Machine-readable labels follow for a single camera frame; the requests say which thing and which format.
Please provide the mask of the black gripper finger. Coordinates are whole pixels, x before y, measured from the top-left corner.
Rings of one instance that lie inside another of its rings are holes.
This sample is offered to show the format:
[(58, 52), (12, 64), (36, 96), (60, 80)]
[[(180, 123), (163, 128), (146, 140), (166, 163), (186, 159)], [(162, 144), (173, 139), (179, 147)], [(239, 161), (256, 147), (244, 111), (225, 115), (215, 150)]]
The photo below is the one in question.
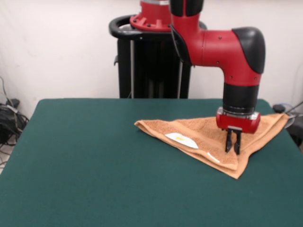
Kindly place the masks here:
[(232, 129), (227, 130), (225, 152), (228, 153), (232, 148)]
[(236, 155), (240, 154), (240, 149), (241, 149), (241, 133), (242, 131), (234, 131), (236, 134), (236, 142), (234, 144), (234, 151)]

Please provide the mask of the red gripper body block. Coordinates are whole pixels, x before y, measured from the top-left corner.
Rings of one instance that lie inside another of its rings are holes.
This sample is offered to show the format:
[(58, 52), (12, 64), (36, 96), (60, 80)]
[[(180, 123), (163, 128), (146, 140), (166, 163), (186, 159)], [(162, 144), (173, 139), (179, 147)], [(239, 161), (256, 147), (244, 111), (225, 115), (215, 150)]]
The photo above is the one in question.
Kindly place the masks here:
[(219, 107), (216, 112), (216, 123), (218, 128), (227, 130), (235, 129), (243, 133), (254, 134), (259, 126), (261, 115), (254, 112), (248, 115), (231, 114), (222, 107)]

